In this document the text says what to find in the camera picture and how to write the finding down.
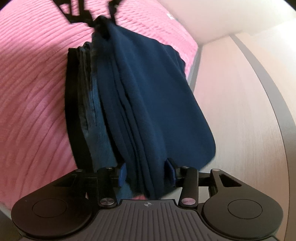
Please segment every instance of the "round pad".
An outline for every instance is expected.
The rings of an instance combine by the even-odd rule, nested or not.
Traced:
[[[56,239],[70,235],[86,225],[92,215],[83,197],[57,197],[40,200],[23,197],[13,206],[12,220],[25,234],[36,239]]]
[[[53,218],[63,214],[67,209],[67,203],[60,199],[44,199],[33,206],[33,212],[42,218]]]
[[[229,238],[263,239],[277,231],[283,211],[275,200],[251,187],[222,188],[205,202],[202,215]]]
[[[253,219],[262,213],[262,207],[252,200],[240,199],[229,203],[228,211],[237,218]]]

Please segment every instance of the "pink cushion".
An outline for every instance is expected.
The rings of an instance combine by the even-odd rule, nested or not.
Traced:
[[[106,2],[88,0],[86,8],[106,15]],[[126,0],[117,23],[173,46],[188,75],[197,44],[167,13],[156,0]],[[90,41],[92,29],[70,25],[51,0],[12,0],[0,32],[0,202],[12,208],[76,168],[64,113],[67,50]]]

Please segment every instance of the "white wall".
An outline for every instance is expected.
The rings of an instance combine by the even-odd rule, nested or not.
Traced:
[[[204,44],[240,31],[251,35],[296,18],[284,0],[158,0]]]
[[[253,39],[296,76],[296,19],[253,35]]]

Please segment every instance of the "blue cloth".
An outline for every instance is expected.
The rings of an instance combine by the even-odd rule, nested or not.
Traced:
[[[100,98],[94,106],[101,105],[131,190],[158,199],[166,190],[165,160],[201,169],[215,155],[212,133],[177,51],[103,16],[98,20],[105,30],[95,31],[90,45],[91,79]]]
[[[91,61],[93,55],[90,53],[90,46],[91,44],[86,42],[77,49],[75,58],[78,58],[79,65],[70,68],[78,68],[76,89],[79,121],[90,154],[92,171],[96,172],[102,167],[116,167],[118,163],[115,157],[116,151],[113,150],[115,147],[111,145],[100,104],[95,75],[96,64],[95,61]],[[115,190],[118,201],[131,199],[134,196],[129,184],[125,180],[122,181],[121,188]]]

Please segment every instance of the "ribbed plate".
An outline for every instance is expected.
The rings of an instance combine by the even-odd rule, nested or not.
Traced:
[[[64,241],[227,241],[209,230],[193,210],[178,208],[173,200],[123,200],[101,210],[80,233]]]

